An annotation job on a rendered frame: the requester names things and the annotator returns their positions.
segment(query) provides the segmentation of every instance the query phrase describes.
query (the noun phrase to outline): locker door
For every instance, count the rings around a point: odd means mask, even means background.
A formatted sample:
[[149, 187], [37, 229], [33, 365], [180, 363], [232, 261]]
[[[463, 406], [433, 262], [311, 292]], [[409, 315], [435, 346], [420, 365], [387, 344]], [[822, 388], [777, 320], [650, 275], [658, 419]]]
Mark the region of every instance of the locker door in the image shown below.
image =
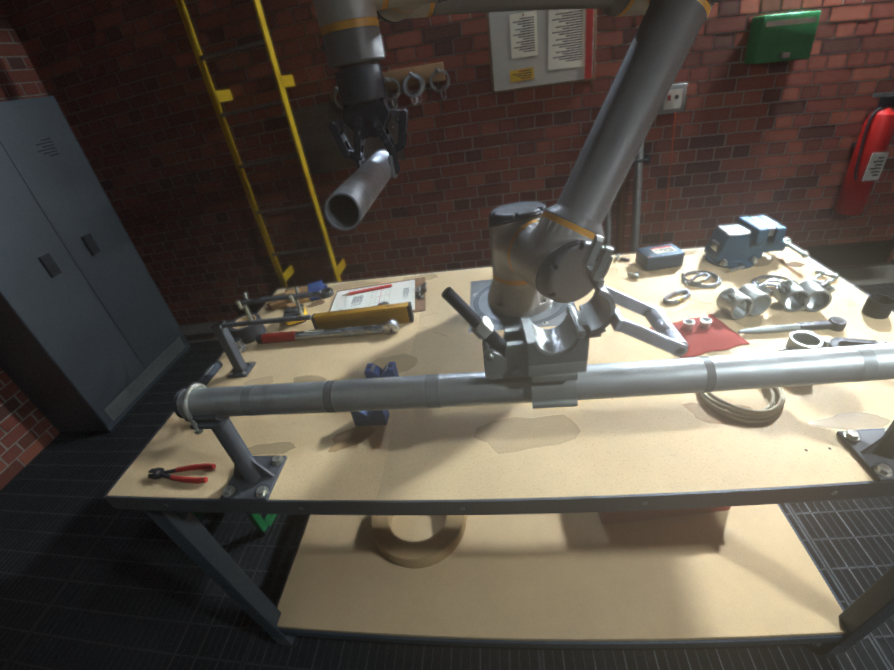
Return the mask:
[[180, 328], [54, 98], [0, 105], [0, 144], [144, 366]]
[[[0, 294], [99, 414], [143, 365], [2, 148], [0, 202]], [[15, 356], [15, 342], [3, 349]]]

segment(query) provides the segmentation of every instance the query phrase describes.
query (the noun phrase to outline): pliers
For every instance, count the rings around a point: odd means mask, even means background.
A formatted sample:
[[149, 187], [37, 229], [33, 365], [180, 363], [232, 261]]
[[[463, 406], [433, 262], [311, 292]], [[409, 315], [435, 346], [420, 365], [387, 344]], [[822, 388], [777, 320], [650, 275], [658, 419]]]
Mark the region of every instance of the pliers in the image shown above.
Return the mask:
[[149, 471], [149, 479], [170, 479], [172, 482], [184, 482], [186, 484], [204, 484], [208, 481], [207, 477], [181, 477], [171, 474], [174, 472], [187, 472], [189, 470], [205, 470], [210, 472], [216, 470], [215, 463], [199, 463], [197, 465], [181, 465], [173, 470], [165, 470], [164, 468], [152, 468]]

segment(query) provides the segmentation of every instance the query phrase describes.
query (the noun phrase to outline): wall outlet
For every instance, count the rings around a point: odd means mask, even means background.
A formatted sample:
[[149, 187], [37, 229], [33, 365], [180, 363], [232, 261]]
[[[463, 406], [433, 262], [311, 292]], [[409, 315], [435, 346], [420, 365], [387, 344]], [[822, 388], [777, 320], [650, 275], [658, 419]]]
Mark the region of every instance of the wall outlet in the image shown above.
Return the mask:
[[671, 85], [661, 105], [662, 114], [673, 114], [686, 109], [686, 88], [688, 86], [689, 84], [685, 81]]

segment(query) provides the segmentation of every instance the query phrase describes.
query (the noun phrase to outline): workbench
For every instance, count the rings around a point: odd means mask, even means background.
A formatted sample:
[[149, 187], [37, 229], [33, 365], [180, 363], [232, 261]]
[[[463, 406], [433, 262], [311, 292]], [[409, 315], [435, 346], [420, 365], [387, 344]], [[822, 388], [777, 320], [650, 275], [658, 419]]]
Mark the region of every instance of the workbench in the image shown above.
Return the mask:
[[[643, 271], [638, 280], [616, 259], [606, 283], [660, 305], [682, 288], [681, 270], [717, 272], [721, 286], [691, 289], [688, 301], [661, 307], [678, 321], [714, 314], [724, 288], [768, 273], [809, 279], [818, 267], [785, 250], [754, 268], [725, 271], [689, 250], [683, 268]], [[389, 361], [401, 376], [483, 371], [480, 341], [440, 294], [451, 286], [468, 300], [471, 282], [489, 277], [486, 268], [426, 275], [426, 309], [399, 333], [251, 344], [243, 354], [256, 362], [248, 377], [228, 378], [222, 357], [208, 386], [362, 378], [367, 363]], [[738, 330], [838, 315], [848, 326], [835, 336], [888, 339], [890, 320], [863, 317], [865, 295], [856, 287], [839, 279], [833, 296], [824, 313], [771, 309], [722, 320]], [[311, 311], [326, 311], [330, 302]], [[712, 355], [772, 356], [785, 338], [751, 336], [748, 346]], [[591, 364], [668, 358], [611, 330], [590, 341]], [[196, 435], [172, 415], [107, 499], [146, 511], [280, 643], [313, 633], [512, 645], [795, 643], [837, 651], [887, 616], [894, 577], [872, 587], [873, 602], [849, 610], [845, 630], [841, 607], [777, 504], [894, 492], [836, 438], [837, 430], [887, 427], [894, 382], [786, 391], [782, 416], [763, 428], [724, 424], [694, 395], [540, 410], [395, 410], [386, 427], [367, 428], [339, 413], [234, 417], [254, 455], [287, 458], [267, 500], [222, 498], [232, 462], [211, 431]], [[757, 390], [723, 396], [764, 404]], [[209, 461], [218, 468], [201, 486], [147, 478], [150, 468]], [[733, 507], [626, 524], [603, 525], [598, 515], [726, 505]], [[197, 512], [310, 515], [278, 606], [217, 545]], [[372, 546], [369, 515], [446, 514], [467, 515], [465, 534], [436, 565], [399, 567]], [[424, 537], [418, 520], [404, 521], [402, 532]]]

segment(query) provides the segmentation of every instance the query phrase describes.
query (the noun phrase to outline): yellow ladder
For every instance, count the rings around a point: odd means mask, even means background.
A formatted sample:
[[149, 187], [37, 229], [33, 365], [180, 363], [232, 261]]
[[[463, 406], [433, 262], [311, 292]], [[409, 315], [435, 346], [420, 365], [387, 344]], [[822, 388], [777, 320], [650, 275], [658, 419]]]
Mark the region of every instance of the yellow ladder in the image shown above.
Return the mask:
[[[286, 118], [289, 122], [289, 130], [292, 135], [292, 141], [295, 143], [295, 149], [298, 151], [298, 159], [301, 161], [301, 169], [304, 171], [304, 179], [307, 182], [307, 190], [310, 193], [310, 199], [313, 202], [314, 212], [317, 216], [317, 222], [320, 224], [320, 231], [323, 233], [323, 242], [326, 244], [326, 251], [329, 254], [329, 263], [332, 265], [332, 272], [335, 274], [335, 281], [341, 281], [341, 273], [345, 269], [344, 259], [335, 260], [335, 252], [332, 251], [332, 244], [329, 241], [329, 233], [326, 231], [326, 223], [323, 220], [323, 212], [320, 209], [320, 201], [317, 199], [317, 191], [314, 188], [313, 178], [310, 175], [310, 168], [307, 165], [307, 158], [304, 155], [304, 147], [301, 145], [301, 137], [298, 135], [298, 126], [295, 124], [295, 115], [292, 113], [292, 105], [289, 102], [289, 94], [287, 89], [295, 86], [295, 79], [290, 74], [282, 74], [279, 69], [279, 61], [276, 58], [276, 52], [273, 48], [273, 40], [270, 37], [270, 30], [267, 28], [267, 18], [264, 16], [264, 8], [261, 6], [261, 0], [252, 0], [255, 6], [255, 12], [258, 15], [258, 23], [261, 26], [261, 33], [264, 36], [264, 45], [267, 48], [267, 55], [273, 66], [273, 74], [276, 78], [276, 84], [279, 88], [279, 95]], [[218, 89], [214, 86], [211, 79], [211, 71], [208, 69], [208, 63], [203, 58], [202, 47], [199, 44], [199, 37], [196, 33], [195, 26], [189, 16], [189, 10], [186, 8], [186, 0], [175, 0], [177, 9], [180, 11], [180, 18], [183, 19], [183, 25], [186, 28], [186, 34], [189, 37], [189, 43], [192, 47], [193, 55], [196, 57], [199, 71], [202, 73], [202, 80], [205, 82], [205, 88], [208, 89], [208, 95], [211, 97], [211, 104], [214, 106], [214, 113], [220, 122], [221, 130], [223, 130], [224, 139], [230, 149], [230, 156], [236, 169], [239, 171], [239, 181], [242, 182], [242, 188], [245, 190], [245, 197], [248, 198], [248, 204], [254, 215], [255, 223], [258, 224], [258, 230], [261, 231], [261, 238], [264, 240], [264, 247], [267, 249], [267, 255], [273, 264], [273, 270], [279, 278], [283, 286], [288, 286], [289, 278], [295, 274], [295, 268], [291, 265], [285, 270], [279, 262], [276, 250], [273, 248], [273, 242], [270, 240], [270, 234], [267, 232], [267, 224], [264, 222], [264, 215], [255, 199], [251, 182], [248, 180], [246, 173], [246, 165], [239, 157], [239, 149], [236, 147], [236, 138], [230, 124], [224, 115], [223, 103], [233, 100], [233, 92], [228, 89]]]

